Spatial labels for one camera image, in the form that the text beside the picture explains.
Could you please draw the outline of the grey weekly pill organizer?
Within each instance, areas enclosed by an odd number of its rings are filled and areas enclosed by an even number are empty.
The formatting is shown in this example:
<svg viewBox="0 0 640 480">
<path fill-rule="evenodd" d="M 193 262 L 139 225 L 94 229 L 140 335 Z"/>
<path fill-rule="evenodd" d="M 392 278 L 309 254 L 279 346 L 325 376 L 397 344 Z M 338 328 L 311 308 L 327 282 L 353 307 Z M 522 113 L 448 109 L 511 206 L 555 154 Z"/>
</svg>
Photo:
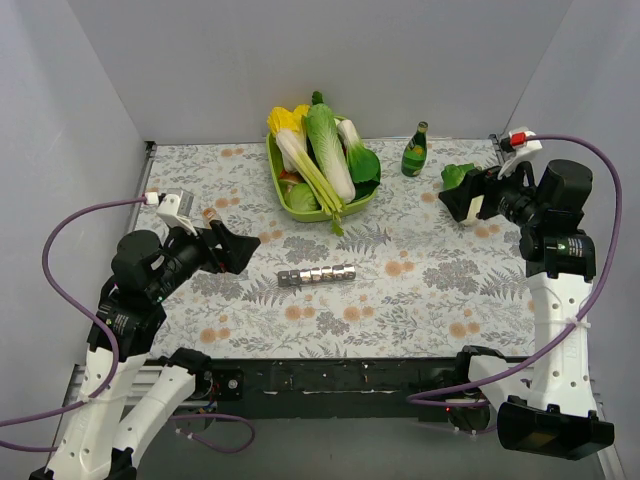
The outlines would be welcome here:
<svg viewBox="0 0 640 480">
<path fill-rule="evenodd" d="M 276 278 L 279 287 L 300 287 L 319 283 L 351 281 L 356 278 L 356 269 L 351 264 L 339 264 L 299 270 L 282 270 L 276 273 Z"/>
</svg>

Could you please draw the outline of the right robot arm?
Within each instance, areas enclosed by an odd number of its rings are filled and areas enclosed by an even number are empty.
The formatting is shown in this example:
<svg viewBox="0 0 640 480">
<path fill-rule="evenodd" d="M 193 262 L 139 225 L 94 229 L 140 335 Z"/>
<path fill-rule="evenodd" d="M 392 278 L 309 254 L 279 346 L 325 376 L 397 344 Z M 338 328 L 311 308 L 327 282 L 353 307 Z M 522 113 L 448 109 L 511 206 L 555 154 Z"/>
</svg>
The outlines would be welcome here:
<svg viewBox="0 0 640 480">
<path fill-rule="evenodd" d="M 533 365 L 529 384 L 508 372 L 504 356 L 466 347 L 452 373 L 464 397 L 481 392 L 497 412 L 497 433 L 509 450 L 579 460 L 611 446 L 612 424 L 599 419 L 588 374 L 587 325 L 577 318 L 592 292 L 595 246 L 580 229 L 591 193 L 589 168 L 551 161 L 541 178 L 528 162 L 509 176 L 498 167 L 472 169 L 439 197 L 457 221 L 505 217 L 520 229 L 519 250 L 534 303 L 535 348 L 559 344 Z M 489 383 L 489 376 L 497 376 Z"/>
</svg>

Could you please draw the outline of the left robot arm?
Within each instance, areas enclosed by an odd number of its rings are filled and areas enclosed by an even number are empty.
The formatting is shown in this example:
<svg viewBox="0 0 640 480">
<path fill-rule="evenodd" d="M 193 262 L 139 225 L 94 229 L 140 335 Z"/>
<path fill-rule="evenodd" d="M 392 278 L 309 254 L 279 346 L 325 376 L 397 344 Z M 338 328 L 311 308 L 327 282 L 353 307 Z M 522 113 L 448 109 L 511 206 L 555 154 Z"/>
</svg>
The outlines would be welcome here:
<svg viewBox="0 0 640 480">
<path fill-rule="evenodd" d="M 133 479 L 150 443 L 186 399 L 205 398 L 220 381 L 210 358 L 180 348 L 163 362 L 154 385 L 131 411 L 127 398 L 166 318 L 164 301 L 195 273 L 239 274 L 259 247 L 219 220 L 189 233 L 172 227 L 165 240 L 149 230 L 125 235 L 111 262 L 88 336 L 81 407 L 34 479 Z"/>
</svg>

